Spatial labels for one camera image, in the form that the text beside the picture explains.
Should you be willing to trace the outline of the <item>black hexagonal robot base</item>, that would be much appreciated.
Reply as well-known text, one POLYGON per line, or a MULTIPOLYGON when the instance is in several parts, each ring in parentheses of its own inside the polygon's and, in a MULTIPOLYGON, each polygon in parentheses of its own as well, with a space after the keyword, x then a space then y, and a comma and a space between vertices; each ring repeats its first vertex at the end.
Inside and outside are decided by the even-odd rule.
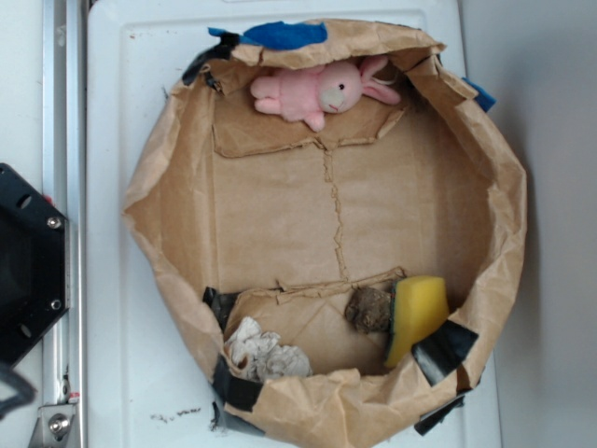
POLYGON ((1 165, 1 361, 18 364, 64 315, 67 219, 1 165))

